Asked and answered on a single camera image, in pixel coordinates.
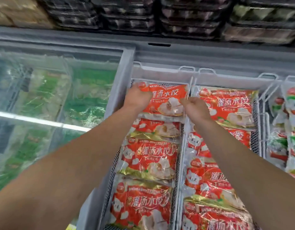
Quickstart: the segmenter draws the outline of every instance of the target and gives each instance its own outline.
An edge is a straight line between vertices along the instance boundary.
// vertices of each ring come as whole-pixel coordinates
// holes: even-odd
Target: chest freezer
[[[258,89],[251,147],[264,156],[266,102],[288,76],[295,76],[290,48],[0,27],[0,189],[120,108],[136,80]],[[169,223],[178,230],[189,132],[182,129]],[[78,229],[115,229],[106,223],[118,157],[83,204]]]

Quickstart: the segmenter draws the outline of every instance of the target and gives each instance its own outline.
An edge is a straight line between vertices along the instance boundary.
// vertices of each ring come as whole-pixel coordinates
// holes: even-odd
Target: forearm
[[[295,229],[295,179],[212,120],[196,123],[213,158],[264,230]]]
[[[121,108],[20,174],[0,192],[0,227],[65,228],[107,174],[137,115]],[[11,213],[12,221],[1,221]]]

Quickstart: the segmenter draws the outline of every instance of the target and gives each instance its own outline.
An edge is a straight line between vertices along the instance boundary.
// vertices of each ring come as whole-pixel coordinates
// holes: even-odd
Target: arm
[[[151,93],[134,85],[124,106],[97,127],[49,154],[0,192],[0,229],[64,230],[108,172]]]
[[[186,114],[253,219],[263,230],[295,230],[295,178],[254,154],[213,121],[203,100],[184,100]]]

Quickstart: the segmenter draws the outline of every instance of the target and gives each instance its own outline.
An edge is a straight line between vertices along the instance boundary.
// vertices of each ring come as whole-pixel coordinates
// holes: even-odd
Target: freezer
[[[251,149],[265,157],[266,105],[288,76],[295,77],[292,48],[0,27],[0,189],[110,116],[135,81],[186,85],[190,96],[197,86],[258,90]],[[181,229],[183,155],[190,132],[186,118],[170,229]],[[78,229],[115,229],[107,223],[119,156],[120,151],[83,204],[75,220]]]

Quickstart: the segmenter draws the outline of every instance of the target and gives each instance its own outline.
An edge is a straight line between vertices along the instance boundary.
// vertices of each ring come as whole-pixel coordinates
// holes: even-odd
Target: hand
[[[211,120],[208,107],[206,103],[198,97],[189,97],[188,99],[181,99],[186,115],[190,120],[198,125],[202,121]]]
[[[125,96],[124,107],[136,112],[138,115],[150,103],[152,92],[143,92],[140,90],[138,83],[134,83]]]

